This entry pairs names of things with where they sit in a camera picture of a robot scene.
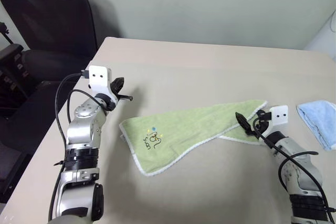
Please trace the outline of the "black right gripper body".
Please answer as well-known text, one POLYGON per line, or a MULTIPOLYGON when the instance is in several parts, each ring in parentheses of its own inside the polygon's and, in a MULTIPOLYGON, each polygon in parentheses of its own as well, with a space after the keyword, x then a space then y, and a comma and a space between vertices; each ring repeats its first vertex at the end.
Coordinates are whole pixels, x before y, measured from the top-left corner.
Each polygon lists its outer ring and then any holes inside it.
POLYGON ((256 136, 261 136, 269 127, 268 121, 260 120, 256 118, 253 120, 253 130, 256 136))

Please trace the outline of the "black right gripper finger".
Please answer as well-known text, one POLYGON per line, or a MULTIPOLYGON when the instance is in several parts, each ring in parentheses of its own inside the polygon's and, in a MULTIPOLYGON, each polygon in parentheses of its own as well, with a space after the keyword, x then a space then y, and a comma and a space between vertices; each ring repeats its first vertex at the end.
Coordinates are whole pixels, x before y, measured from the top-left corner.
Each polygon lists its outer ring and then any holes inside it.
POLYGON ((247 119, 238 112, 235 112, 235 117, 236 117, 238 124, 244 129, 245 134, 247 136, 254 136, 254 131, 251 129, 251 126, 248 123, 247 119))

